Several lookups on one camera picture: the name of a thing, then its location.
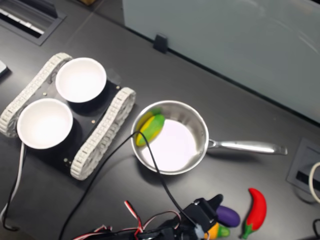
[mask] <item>table surface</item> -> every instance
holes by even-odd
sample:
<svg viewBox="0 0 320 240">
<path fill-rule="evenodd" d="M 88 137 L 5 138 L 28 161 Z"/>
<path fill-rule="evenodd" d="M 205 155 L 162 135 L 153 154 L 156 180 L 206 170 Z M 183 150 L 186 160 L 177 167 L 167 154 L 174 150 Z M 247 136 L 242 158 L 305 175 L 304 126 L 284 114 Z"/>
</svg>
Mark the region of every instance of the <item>table surface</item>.
<svg viewBox="0 0 320 240">
<path fill-rule="evenodd" d="M 248 188 L 257 188 L 265 195 L 268 210 L 262 228 L 250 236 L 251 240 L 299 240 L 313 235 L 312 221 L 320 217 L 320 205 L 301 201 L 286 177 L 302 137 L 320 145 L 318 127 L 171 53 L 155 51 L 148 41 L 90 8 L 72 0 L 58 0 L 56 5 L 68 17 L 42 46 L 0 27 L 0 58 L 12 70 L 0 79 L 1 111 L 52 55 L 66 52 L 75 58 L 94 58 L 106 69 L 115 70 L 123 79 L 122 86 L 137 93 L 136 106 L 112 149 L 129 135 L 135 116 L 161 100 L 177 100 L 194 107 L 215 140 L 256 140 L 287 146 L 287 156 L 215 150 L 192 171 L 166 176 L 182 207 L 199 197 L 210 199 L 223 194 L 223 205 L 236 210 L 243 219 L 251 204 Z M 0 206 L 4 206 L 16 177 L 19 151 L 18 139 L 0 135 Z M 28 155 L 9 219 L 35 239 L 55 240 L 87 184 Z M 175 208 L 157 176 L 134 157 L 129 143 L 105 165 L 68 225 L 64 239 L 101 224 L 112 225 L 115 230 L 136 226 L 124 200 L 134 205 L 144 221 Z M 160 222 L 155 220 L 150 226 Z M 229 239 L 238 239 L 240 233 L 240 227 L 232 229 Z"/>
</svg>

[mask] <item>white wire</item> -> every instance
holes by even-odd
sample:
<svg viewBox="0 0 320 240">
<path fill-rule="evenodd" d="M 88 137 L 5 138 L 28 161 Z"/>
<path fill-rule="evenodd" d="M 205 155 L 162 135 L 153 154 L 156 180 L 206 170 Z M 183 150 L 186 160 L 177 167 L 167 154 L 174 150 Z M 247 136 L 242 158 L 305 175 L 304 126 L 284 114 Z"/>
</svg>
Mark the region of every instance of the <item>white wire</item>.
<svg viewBox="0 0 320 240">
<path fill-rule="evenodd" d="M 309 174 L 309 189 L 311 192 L 311 195 L 313 198 L 320 204 L 320 198 L 317 196 L 315 189 L 314 189 L 314 175 L 317 167 L 320 167 L 320 162 L 317 162 L 313 167 L 311 168 L 310 174 Z"/>
<path fill-rule="evenodd" d="M 23 167 L 23 164 L 24 164 L 24 154 L 25 154 L 25 144 L 22 142 L 21 143 L 21 150 L 20 150 L 18 175 L 17 175 L 17 178 L 16 178 L 16 183 L 15 183 L 15 187 L 14 187 L 14 190 L 13 190 L 13 193 L 12 193 L 12 196 L 11 196 L 10 203 L 14 199 L 14 197 L 15 197 L 17 191 L 18 191 L 19 185 L 20 185 L 20 180 L 21 180 L 21 175 L 22 175 L 22 167 Z M 3 218 L 4 218 L 5 211 L 7 209 L 7 206 L 8 206 L 8 203 L 4 206 L 4 208 L 2 209 L 2 211 L 0 213 L 0 221 L 1 221 L 1 223 L 3 222 Z"/>
</svg>

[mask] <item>black cable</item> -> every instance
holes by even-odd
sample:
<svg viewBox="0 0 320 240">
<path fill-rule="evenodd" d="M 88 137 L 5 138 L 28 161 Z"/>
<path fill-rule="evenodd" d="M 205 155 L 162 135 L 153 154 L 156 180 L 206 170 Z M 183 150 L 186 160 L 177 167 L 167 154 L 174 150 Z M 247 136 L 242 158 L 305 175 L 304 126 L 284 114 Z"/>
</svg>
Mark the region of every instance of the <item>black cable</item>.
<svg viewBox="0 0 320 240">
<path fill-rule="evenodd" d="M 23 151 L 23 159 L 22 159 L 22 168 L 24 167 L 25 165 L 25 161 L 26 161 L 26 155 L 27 155 L 27 146 L 24 146 L 24 151 Z M 7 227 L 6 225 L 6 220 L 7 220 L 7 215 L 8 215 L 8 211 L 9 211 L 9 206 L 10 206 L 10 203 L 11 203 L 11 198 L 12 198 L 12 195 L 14 194 L 14 191 L 15 191 L 15 187 L 16 187 L 16 184 L 17 184 L 17 180 L 18 180 L 18 177 L 15 178 L 15 181 L 12 185 L 12 188 L 10 190 L 10 194 L 9 194 L 9 198 L 8 198 L 8 201 L 7 201 L 7 205 L 6 205 L 6 209 L 4 211 L 4 214 L 3 214 L 3 219 L 2 219 L 2 226 L 4 229 L 8 230 L 8 231 L 11 231 L 11 232 L 16 232 L 19 230 L 18 227 L 15 227 L 15 226 L 12 226 L 11 228 L 10 227 Z"/>
<path fill-rule="evenodd" d="M 140 131 L 137 131 L 137 133 L 141 134 L 141 136 L 143 137 L 145 143 L 146 143 L 146 146 L 148 147 L 149 149 L 149 152 L 150 152 L 150 155 L 151 155 L 151 158 L 152 158 L 152 161 L 153 161 L 153 164 L 155 166 L 155 169 L 156 169 L 156 172 L 158 174 L 158 177 L 160 178 L 160 181 L 164 187 L 164 190 L 166 191 L 166 194 L 168 194 L 169 198 L 171 199 L 171 201 L 173 202 L 173 204 L 175 205 L 175 207 L 185 216 L 186 219 L 188 219 L 195 227 L 197 226 L 197 224 L 185 213 L 185 211 L 180 207 L 180 205 L 177 203 L 177 201 L 175 200 L 175 198 L 172 196 L 171 192 L 169 191 L 168 187 L 167 187 L 167 184 L 164 180 L 164 178 L 162 177 L 161 173 L 160 173 L 160 170 L 158 168 L 158 165 L 156 163 L 156 160 L 155 160 L 155 157 L 151 151 L 151 148 L 150 148 L 150 145 L 149 145 L 149 142 L 147 141 L 145 135 L 143 135 L 142 132 Z"/>
<path fill-rule="evenodd" d="M 196 223 L 184 212 L 184 210 L 179 206 L 179 204 L 177 203 L 177 201 L 174 199 L 174 197 L 172 196 L 172 194 L 170 193 L 168 187 L 167 187 L 167 184 L 164 180 L 164 178 L 162 177 L 161 173 L 160 173 L 160 170 L 158 168 L 158 165 L 155 161 L 155 158 L 154 158 L 154 155 L 152 154 L 152 151 L 151 151 L 151 148 L 150 148 L 150 145 L 149 145 L 149 142 L 148 140 L 146 139 L 145 135 L 140 132 L 140 131 L 135 131 L 134 133 L 132 133 L 129 137 L 127 137 L 104 161 L 103 163 L 100 165 L 100 167 L 98 168 L 98 170 L 96 171 L 95 175 L 93 176 L 91 182 L 89 183 L 88 187 L 86 188 L 86 190 L 84 191 L 82 197 L 80 198 L 79 202 L 75 205 L 75 207 L 72 209 L 72 211 L 70 212 L 70 214 L 68 215 L 67 219 L 65 220 L 63 226 L 62 226 L 62 229 L 60 231 L 60 234 L 59 234 L 59 238 L 58 240 L 61 240 L 62 239 L 62 236 L 65 232 L 65 229 L 70 221 L 70 219 L 72 218 L 72 216 L 75 214 L 75 212 L 77 211 L 77 209 L 79 208 L 79 206 L 81 205 L 81 203 L 83 202 L 83 200 L 85 199 L 87 193 L 89 192 L 89 189 L 91 188 L 93 182 L 95 181 L 96 177 L 98 176 L 98 174 L 100 173 L 101 169 L 103 168 L 103 166 L 105 165 L 105 163 L 113 156 L 113 154 L 115 154 L 116 151 L 119 150 L 119 148 L 121 148 L 130 138 L 132 138 L 135 134 L 141 134 L 144 141 L 146 142 L 146 146 L 148 147 L 149 149 L 149 152 L 150 152 L 150 155 L 151 155 L 151 158 L 153 160 L 153 163 L 154 163 L 154 166 L 155 166 L 155 169 L 158 173 L 158 176 L 160 178 L 160 181 L 164 187 L 164 190 L 165 192 L 168 194 L 169 198 L 171 199 L 171 201 L 173 202 L 173 204 L 176 206 L 176 208 L 194 225 L 196 226 Z"/>
<path fill-rule="evenodd" d="M 320 222 L 320 218 L 315 219 L 315 220 L 313 221 L 313 223 L 312 223 L 312 228 L 313 228 L 313 231 L 314 231 L 314 234 L 315 234 L 316 238 L 317 238 L 317 239 L 320 239 L 320 235 L 319 235 L 319 233 L 318 233 L 318 231 L 317 231 L 317 226 L 316 226 L 316 223 L 317 223 L 317 222 Z"/>
</svg>

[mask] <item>yellow toy vegetable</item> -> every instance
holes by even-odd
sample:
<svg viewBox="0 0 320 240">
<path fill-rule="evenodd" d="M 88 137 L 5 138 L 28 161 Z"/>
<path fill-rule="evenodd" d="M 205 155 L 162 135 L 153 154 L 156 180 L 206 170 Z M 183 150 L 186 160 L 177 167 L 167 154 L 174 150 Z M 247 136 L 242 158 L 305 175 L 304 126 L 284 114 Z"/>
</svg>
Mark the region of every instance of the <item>yellow toy vegetable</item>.
<svg viewBox="0 0 320 240">
<path fill-rule="evenodd" d="M 157 114 L 150 117 L 141 127 L 140 132 L 143 133 L 146 140 L 150 143 L 161 131 L 165 124 L 165 116 Z M 138 147 L 146 145 L 145 139 L 141 134 L 138 134 L 135 141 Z"/>
<path fill-rule="evenodd" d="M 221 237 L 228 237 L 230 235 L 229 228 L 216 223 L 210 230 L 208 231 L 210 234 L 210 239 L 216 239 Z"/>
</svg>

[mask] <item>toy pepper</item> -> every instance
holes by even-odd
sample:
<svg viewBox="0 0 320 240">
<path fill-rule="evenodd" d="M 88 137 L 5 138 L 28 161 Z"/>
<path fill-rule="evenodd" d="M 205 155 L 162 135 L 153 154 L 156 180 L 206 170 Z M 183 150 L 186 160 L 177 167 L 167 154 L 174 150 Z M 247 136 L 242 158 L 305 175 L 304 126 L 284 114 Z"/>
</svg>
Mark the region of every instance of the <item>toy pepper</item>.
<svg viewBox="0 0 320 240">
<path fill-rule="evenodd" d="M 254 188 L 249 188 L 249 192 L 253 198 L 253 205 L 245 222 L 243 239 L 247 239 L 249 234 L 261 227 L 267 214 L 267 202 L 264 195 Z"/>
</svg>

